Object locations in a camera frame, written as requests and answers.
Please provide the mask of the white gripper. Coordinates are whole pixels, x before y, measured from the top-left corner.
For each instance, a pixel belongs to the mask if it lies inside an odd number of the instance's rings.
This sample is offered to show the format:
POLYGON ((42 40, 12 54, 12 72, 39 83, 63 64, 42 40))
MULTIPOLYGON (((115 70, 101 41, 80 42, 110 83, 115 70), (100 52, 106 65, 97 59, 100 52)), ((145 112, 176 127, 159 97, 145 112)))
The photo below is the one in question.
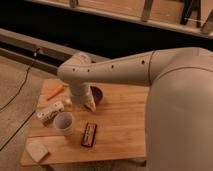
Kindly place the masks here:
POLYGON ((72 84, 70 86, 70 92, 70 98, 73 103, 84 104, 91 112, 96 111, 96 104, 92 101, 92 91, 89 84, 72 84))

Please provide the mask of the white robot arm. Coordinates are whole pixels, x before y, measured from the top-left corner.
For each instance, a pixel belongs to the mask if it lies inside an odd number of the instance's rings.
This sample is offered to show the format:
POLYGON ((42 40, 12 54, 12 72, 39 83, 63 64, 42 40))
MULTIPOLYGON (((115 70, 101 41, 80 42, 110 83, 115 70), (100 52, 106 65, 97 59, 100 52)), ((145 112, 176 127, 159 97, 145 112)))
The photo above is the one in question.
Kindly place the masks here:
POLYGON ((213 51, 154 50, 98 63, 78 52, 57 75, 77 103, 91 94, 91 82, 148 86, 148 171, 213 171, 213 51))

